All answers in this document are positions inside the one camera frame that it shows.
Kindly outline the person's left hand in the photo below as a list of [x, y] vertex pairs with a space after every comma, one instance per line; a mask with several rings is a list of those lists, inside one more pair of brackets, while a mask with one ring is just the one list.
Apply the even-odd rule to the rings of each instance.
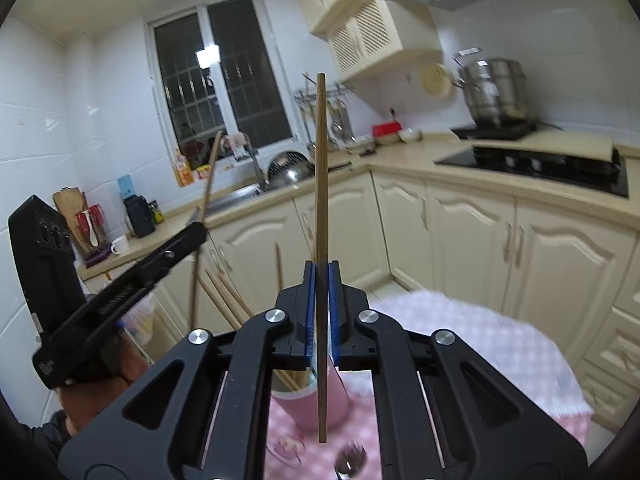
[[66, 386], [58, 390], [65, 427], [71, 437], [83, 430], [148, 369], [149, 361], [126, 333], [118, 335], [118, 374], [106, 382]]

